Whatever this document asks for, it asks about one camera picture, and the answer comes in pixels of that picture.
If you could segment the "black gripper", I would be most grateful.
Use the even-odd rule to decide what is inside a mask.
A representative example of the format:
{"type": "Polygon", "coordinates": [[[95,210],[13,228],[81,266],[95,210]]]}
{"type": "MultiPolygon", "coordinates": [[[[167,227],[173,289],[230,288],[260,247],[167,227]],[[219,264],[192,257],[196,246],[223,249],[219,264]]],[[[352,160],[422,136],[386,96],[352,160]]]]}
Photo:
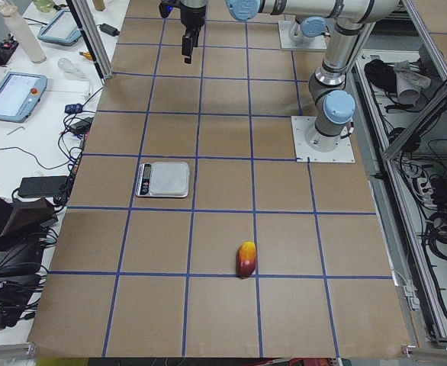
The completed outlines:
{"type": "MultiPolygon", "coordinates": [[[[181,22],[186,27],[203,27],[207,12],[207,0],[181,0],[181,22]]],[[[200,28],[186,32],[182,36],[184,62],[191,64],[193,47],[198,47],[200,28]]]]}

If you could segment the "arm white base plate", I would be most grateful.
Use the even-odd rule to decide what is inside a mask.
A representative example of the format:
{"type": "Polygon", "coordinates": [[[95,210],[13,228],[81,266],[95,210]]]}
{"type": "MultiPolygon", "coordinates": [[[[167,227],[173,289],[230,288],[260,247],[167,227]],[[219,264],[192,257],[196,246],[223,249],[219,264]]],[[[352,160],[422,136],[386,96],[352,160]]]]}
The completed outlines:
{"type": "Polygon", "coordinates": [[[316,117],[292,116],[291,129],[297,162],[354,163],[348,130],[344,127],[338,136],[321,135],[315,126],[316,117]]]}
{"type": "Polygon", "coordinates": [[[291,51],[325,52],[326,41],[323,35],[307,37],[296,21],[279,21],[278,32],[281,49],[291,51]]]}

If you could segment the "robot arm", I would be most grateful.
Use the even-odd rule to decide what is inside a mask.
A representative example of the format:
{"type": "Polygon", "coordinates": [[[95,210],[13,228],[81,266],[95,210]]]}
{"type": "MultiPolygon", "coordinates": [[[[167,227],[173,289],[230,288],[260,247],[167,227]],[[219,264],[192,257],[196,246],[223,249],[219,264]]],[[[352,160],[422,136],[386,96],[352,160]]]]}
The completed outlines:
{"type": "Polygon", "coordinates": [[[326,20],[320,16],[299,17],[294,19],[289,30],[289,37],[295,43],[304,43],[326,32],[326,20]]]}
{"type": "Polygon", "coordinates": [[[321,16],[335,21],[334,30],[319,66],[308,83],[318,110],[314,125],[305,133],[307,144],[330,152],[341,140],[344,126],[352,120],[355,101],[343,90],[346,70],[357,59],[359,38],[366,24],[387,17],[397,1],[227,1],[230,15],[248,21],[258,13],[321,16]]]}

